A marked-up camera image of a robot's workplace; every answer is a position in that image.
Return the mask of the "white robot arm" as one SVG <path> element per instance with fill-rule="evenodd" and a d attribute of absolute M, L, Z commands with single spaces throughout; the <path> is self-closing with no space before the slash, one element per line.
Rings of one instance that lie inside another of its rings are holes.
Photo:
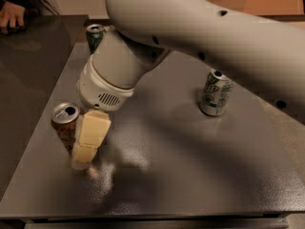
<path fill-rule="evenodd" d="M 305 120 L 305 31 L 207 0 L 106 0 L 111 27 L 80 74 L 90 107 L 121 108 L 172 51 L 219 70 L 298 122 Z"/>

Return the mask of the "person's hand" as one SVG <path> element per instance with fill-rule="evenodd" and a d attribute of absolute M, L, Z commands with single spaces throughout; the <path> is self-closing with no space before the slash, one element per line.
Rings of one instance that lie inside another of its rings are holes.
<path fill-rule="evenodd" d="M 8 29 L 16 30 L 23 28 L 25 8 L 17 4 L 6 1 L 0 10 L 0 30 L 3 34 L 8 34 Z"/>

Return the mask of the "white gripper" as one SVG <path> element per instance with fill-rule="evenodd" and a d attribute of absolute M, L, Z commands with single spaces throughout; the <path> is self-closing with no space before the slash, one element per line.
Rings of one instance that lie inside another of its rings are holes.
<path fill-rule="evenodd" d="M 119 110 L 134 93 L 134 89 L 120 89 L 100 76 L 92 55 L 79 76 L 77 89 L 85 105 L 104 112 Z M 85 170 L 91 165 L 111 127 L 109 115 L 97 110 L 90 110 L 76 120 L 71 156 L 71 167 L 75 170 Z"/>

